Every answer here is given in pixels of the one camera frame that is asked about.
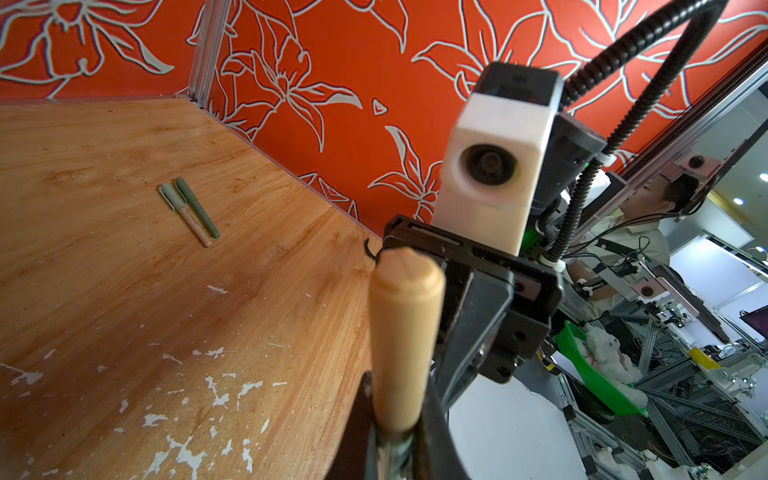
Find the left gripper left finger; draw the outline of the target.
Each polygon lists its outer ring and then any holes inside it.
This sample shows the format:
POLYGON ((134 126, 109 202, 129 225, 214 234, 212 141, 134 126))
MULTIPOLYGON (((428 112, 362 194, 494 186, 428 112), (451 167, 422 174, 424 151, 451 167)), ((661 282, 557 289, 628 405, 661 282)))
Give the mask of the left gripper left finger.
POLYGON ((350 411, 328 480, 375 480, 378 478, 378 443, 373 411, 371 372, 365 372, 350 411))

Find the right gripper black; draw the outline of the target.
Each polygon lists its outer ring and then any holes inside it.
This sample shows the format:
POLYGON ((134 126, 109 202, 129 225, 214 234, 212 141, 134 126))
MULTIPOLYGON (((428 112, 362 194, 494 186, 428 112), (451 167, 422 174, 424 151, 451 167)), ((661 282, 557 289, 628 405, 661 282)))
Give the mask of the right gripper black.
POLYGON ((410 247, 445 274, 433 379, 444 410, 482 375, 508 382, 551 331, 563 297, 559 273, 411 219, 393 217, 382 248, 410 247))

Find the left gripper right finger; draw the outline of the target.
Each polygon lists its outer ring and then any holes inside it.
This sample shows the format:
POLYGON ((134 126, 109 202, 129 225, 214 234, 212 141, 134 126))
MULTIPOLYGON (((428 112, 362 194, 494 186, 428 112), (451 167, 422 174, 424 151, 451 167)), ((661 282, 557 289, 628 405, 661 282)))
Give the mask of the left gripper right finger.
POLYGON ((450 434, 448 423, 431 377, 412 443, 412 478, 422 480, 467 480, 450 434))

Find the beige pen cap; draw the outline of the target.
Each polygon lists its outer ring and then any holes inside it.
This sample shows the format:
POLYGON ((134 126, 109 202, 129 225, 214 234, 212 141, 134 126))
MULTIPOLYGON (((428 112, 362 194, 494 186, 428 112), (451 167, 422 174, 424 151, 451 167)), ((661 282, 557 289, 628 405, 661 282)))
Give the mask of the beige pen cap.
POLYGON ((421 415, 445 295, 437 263, 409 247, 387 249, 369 284, 373 410, 389 434, 421 415))

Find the light green pen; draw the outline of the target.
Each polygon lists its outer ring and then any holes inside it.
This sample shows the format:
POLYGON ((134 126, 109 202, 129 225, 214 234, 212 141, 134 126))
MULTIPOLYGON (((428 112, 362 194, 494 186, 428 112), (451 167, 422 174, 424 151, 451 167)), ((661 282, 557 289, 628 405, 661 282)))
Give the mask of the light green pen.
POLYGON ((413 433, 377 428, 377 474, 382 480, 405 480, 411 475, 413 433))

